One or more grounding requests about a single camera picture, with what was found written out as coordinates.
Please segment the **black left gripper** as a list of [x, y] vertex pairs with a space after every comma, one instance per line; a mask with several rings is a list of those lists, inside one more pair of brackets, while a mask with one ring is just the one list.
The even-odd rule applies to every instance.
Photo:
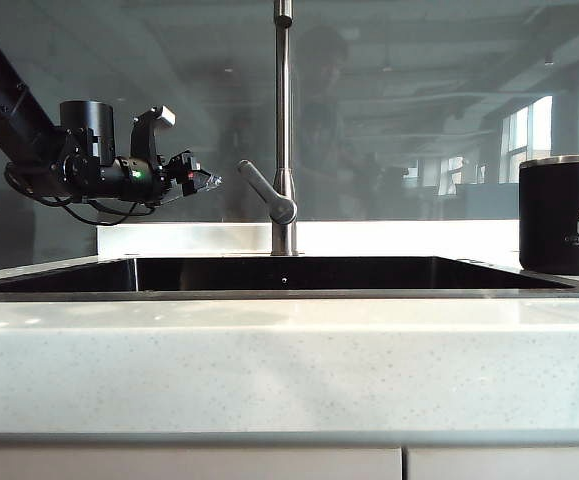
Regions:
[[168, 176], [180, 187], [182, 196], [209, 192], [222, 183], [220, 176], [201, 170], [200, 162], [190, 150], [172, 157], [166, 167]]

